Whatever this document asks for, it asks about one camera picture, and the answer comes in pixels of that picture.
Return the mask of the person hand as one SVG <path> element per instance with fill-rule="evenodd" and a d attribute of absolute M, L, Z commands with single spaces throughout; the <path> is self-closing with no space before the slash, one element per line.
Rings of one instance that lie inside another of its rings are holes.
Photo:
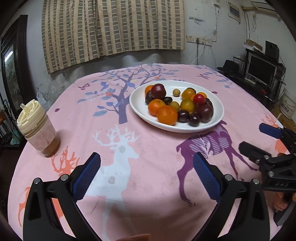
<path fill-rule="evenodd" d="M 278 211 L 283 211 L 287 208 L 288 203 L 284 200 L 284 192 L 276 192 L 274 199 L 274 208 Z"/>

